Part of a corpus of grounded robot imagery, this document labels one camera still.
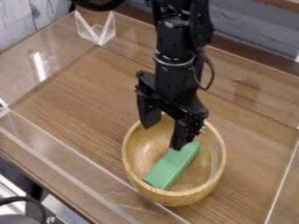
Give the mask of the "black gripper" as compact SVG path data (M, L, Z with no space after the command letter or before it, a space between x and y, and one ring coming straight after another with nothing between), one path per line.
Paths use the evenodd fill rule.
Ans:
M215 68L204 52L185 63L156 61L155 73L137 71L136 105L139 120L145 129L160 120L164 112L173 120L169 147L179 151L201 133L209 112L196 96L208 90L215 79Z

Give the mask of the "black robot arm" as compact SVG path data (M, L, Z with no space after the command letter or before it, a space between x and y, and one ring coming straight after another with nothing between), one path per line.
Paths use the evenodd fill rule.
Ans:
M213 25L209 0L148 0L152 6L156 48L155 70L137 71L135 86L140 123L152 127L167 114L173 120L169 147L179 150L201 133L209 111L196 92L203 67L211 66L204 46L211 43Z

